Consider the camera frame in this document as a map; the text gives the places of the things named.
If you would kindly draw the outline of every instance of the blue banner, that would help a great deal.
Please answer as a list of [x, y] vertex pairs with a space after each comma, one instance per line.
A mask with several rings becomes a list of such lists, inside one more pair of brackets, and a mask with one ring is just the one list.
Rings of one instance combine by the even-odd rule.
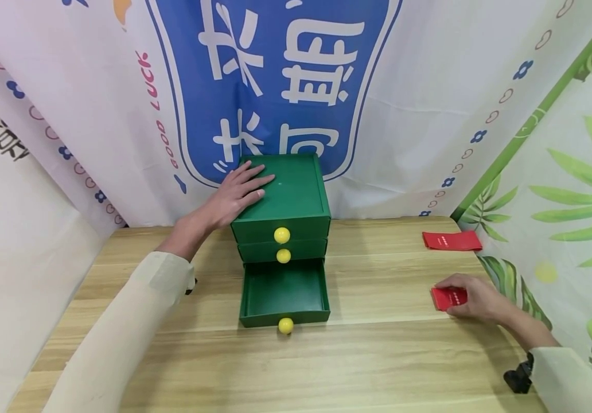
[[218, 186], [241, 155], [353, 161], [367, 88], [401, 0], [147, 0], [184, 164]]

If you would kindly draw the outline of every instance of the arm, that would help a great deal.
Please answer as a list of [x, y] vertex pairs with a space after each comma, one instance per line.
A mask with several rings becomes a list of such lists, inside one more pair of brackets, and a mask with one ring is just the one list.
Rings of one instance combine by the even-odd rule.
[[538, 347], [560, 346], [543, 322], [516, 307], [484, 279], [454, 274], [436, 284], [436, 287], [465, 288], [468, 302], [450, 307], [447, 313], [455, 317], [479, 318], [498, 324], [509, 331], [526, 352]]
[[128, 282], [88, 332], [44, 412], [117, 412], [126, 384], [162, 321], [195, 286], [190, 261], [214, 229], [234, 221], [264, 196], [274, 177], [254, 178], [263, 165], [232, 171], [198, 210], [179, 219], [172, 233], [140, 262]]
[[531, 381], [549, 412], [592, 412], [592, 370], [573, 350], [560, 347], [543, 322], [516, 307], [483, 279], [454, 274], [436, 287], [465, 288], [468, 302], [451, 307], [448, 314], [498, 324], [532, 353]]

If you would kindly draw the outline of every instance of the yellow dot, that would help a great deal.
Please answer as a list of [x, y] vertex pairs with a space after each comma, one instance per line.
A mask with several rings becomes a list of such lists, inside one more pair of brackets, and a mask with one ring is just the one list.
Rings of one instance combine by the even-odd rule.
[[287, 335], [291, 334], [294, 329], [294, 322], [291, 318], [282, 318], [280, 322], [278, 322], [278, 330], [282, 332], [282, 334]]
[[535, 266], [535, 277], [545, 284], [551, 284], [557, 281], [558, 271], [552, 262], [543, 261]]
[[291, 260], [291, 252], [287, 248], [283, 248], [275, 255], [275, 258], [281, 264], [287, 264]]
[[289, 240], [290, 237], [291, 237], [291, 234], [289, 233], [289, 230], [286, 229], [285, 227], [279, 227], [273, 233], [273, 238], [275, 239], [275, 242], [278, 244], [287, 243], [287, 241]]

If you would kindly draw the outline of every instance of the beige sleeve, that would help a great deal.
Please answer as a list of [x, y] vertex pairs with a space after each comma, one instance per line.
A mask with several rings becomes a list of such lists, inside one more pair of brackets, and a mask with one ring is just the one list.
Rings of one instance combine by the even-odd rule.
[[67, 363], [44, 412], [117, 412], [161, 322], [194, 286], [188, 261], [149, 253]]
[[570, 348], [531, 350], [532, 384], [550, 413], [592, 413], [592, 369]]

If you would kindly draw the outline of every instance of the fabric backdrop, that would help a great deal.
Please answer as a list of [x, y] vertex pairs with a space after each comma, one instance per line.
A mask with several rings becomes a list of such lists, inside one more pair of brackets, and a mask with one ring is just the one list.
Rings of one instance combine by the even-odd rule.
[[459, 223], [499, 290], [592, 365], [592, 54]]
[[0, 120], [0, 412], [105, 239]]
[[336, 217], [448, 215], [591, 37], [590, 0], [0, 0], [0, 117], [102, 233], [240, 153], [318, 152]]

